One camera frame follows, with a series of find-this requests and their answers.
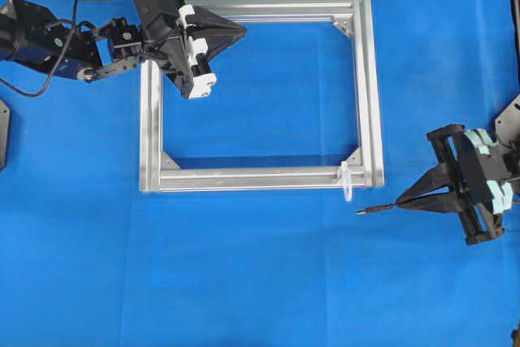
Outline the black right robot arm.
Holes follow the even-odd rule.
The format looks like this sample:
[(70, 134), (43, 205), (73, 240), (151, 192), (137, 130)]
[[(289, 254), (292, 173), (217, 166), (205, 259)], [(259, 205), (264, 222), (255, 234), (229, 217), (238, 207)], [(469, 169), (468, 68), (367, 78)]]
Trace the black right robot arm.
[(519, 152), (481, 128), (450, 124), (427, 134), (437, 165), (396, 200), (401, 209), (458, 215), (468, 245), (505, 233), (503, 214), (519, 192)]

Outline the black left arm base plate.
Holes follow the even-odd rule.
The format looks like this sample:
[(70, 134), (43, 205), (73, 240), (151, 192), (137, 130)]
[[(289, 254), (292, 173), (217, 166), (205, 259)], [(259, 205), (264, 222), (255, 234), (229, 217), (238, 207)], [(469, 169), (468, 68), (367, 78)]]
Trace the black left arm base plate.
[(11, 110), (9, 106), (0, 100), (0, 170), (7, 165), (7, 150), (9, 141)]

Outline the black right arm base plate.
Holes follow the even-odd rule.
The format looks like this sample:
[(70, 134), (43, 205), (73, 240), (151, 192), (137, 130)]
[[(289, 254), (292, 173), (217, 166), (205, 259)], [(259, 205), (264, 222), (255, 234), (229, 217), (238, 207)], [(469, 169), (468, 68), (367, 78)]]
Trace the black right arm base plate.
[(498, 140), (504, 144), (512, 144), (519, 138), (520, 133), (520, 95), (495, 118), (495, 133)]

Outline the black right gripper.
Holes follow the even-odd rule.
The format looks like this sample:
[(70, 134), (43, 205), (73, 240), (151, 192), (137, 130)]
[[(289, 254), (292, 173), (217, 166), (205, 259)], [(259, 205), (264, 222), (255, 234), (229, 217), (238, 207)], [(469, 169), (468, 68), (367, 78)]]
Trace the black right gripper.
[(396, 200), (401, 209), (458, 213), (468, 245), (505, 233), (513, 207), (512, 174), (499, 141), (483, 128), (450, 124), (427, 134), (438, 165)]

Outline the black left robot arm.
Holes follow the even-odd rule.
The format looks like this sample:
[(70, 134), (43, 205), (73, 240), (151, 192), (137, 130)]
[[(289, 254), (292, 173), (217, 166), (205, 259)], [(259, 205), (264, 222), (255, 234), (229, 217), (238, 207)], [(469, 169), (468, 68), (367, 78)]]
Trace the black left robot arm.
[(173, 0), (179, 17), (162, 40), (124, 17), (97, 27), (58, 19), (46, 7), (8, 0), (1, 7), (1, 59), (36, 72), (87, 83), (152, 61), (185, 99), (204, 98), (217, 81), (210, 61), (243, 38), (246, 27), (185, 0)]

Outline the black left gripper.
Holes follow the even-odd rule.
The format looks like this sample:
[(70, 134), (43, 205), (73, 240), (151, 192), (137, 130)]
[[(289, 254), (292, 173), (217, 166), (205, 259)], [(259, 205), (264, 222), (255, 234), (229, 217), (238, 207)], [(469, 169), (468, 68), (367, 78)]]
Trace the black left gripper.
[(247, 34), (247, 28), (185, 0), (160, 0), (162, 68), (186, 99), (206, 98), (217, 76), (209, 61)]

